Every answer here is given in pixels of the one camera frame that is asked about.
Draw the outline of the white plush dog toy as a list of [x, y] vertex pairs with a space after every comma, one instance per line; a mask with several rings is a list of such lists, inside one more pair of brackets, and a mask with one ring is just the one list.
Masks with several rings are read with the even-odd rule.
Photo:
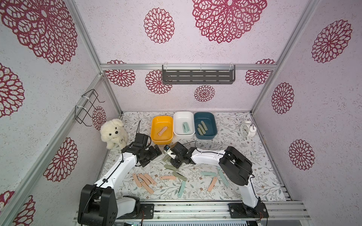
[[120, 119], [112, 119], [105, 122], [100, 128], [101, 140], [106, 142], [106, 149], [111, 150], [118, 146], [120, 149], [126, 147], [128, 134]]

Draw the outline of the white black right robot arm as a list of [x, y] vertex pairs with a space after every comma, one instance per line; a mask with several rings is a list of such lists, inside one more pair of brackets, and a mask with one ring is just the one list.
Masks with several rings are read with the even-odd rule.
[[164, 150], [171, 157], [170, 163], [179, 168], [181, 164], [209, 164], [221, 167], [223, 173], [234, 184], [238, 185], [242, 202], [229, 203], [231, 218], [268, 219], [266, 205], [255, 193], [252, 178], [252, 162], [234, 147], [225, 150], [209, 151], [196, 147], [187, 149], [177, 142], [166, 145]]

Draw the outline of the white plastic storage box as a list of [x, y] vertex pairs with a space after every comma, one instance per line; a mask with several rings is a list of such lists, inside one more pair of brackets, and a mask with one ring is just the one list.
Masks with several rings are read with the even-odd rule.
[[195, 135], [194, 114], [180, 111], [173, 115], [173, 133], [175, 139], [189, 139]]

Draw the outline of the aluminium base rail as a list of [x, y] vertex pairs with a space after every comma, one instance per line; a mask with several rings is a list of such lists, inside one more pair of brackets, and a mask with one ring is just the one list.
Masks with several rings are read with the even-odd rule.
[[265, 202], [268, 216], [263, 213], [256, 218], [247, 218], [232, 206], [240, 201], [157, 201], [141, 202], [146, 207], [143, 214], [136, 218], [118, 218], [119, 222], [156, 222], [156, 221], [260, 221], [268, 220], [310, 220], [310, 214], [302, 201]]

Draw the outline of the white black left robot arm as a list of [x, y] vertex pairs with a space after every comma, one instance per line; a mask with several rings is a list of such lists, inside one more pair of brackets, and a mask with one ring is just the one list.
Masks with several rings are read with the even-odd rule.
[[144, 167], [161, 154], [158, 145], [146, 149], [123, 148], [120, 158], [105, 176], [82, 189], [77, 222], [82, 226], [112, 226], [119, 217], [139, 217], [142, 213], [139, 198], [124, 196], [116, 199], [115, 190], [134, 167]]

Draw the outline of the teal plastic storage box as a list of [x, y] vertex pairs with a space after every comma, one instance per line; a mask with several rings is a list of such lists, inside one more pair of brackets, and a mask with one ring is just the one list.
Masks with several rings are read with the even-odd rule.
[[212, 140], [217, 135], [216, 119], [210, 112], [196, 112], [194, 125], [197, 139]]

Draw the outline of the grey wall shelf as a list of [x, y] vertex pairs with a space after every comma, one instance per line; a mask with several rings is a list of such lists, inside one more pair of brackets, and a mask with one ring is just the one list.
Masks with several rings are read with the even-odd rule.
[[162, 65], [162, 82], [167, 85], [230, 85], [236, 80], [234, 66], [227, 70], [168, 69]]

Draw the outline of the white twin-bell alarm clock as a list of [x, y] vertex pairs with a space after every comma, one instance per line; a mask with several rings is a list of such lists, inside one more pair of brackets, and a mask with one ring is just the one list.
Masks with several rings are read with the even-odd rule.
[[240, 126], [240, 132], [243, 137], [252, 138], [256, 135], [257, 127], [251, 120], [245, 120]]

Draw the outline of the yellow plastic storage box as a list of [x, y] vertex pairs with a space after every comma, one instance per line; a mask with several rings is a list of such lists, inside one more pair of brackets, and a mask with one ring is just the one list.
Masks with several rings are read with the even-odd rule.
[[173, 140], [173, 118], [165, 115], [153, 118], [150, 137], [156, 145], [170, 144]]

